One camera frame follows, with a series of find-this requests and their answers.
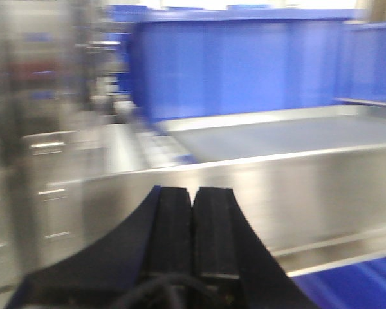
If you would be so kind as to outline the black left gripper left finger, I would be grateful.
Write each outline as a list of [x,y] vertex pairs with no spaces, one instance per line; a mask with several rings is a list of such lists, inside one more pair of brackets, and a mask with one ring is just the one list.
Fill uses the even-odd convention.
[[143,279],[189,275],[191,219],[185,188],[155,186],[105,236],[25,276],[6,308],[107,308]]

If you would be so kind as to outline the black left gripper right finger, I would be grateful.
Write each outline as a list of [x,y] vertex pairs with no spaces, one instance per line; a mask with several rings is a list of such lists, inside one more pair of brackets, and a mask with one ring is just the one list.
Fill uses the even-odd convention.
[[195,275],[225,308],[314,308],[245,218],[232,189],[202,187],[193,204]]

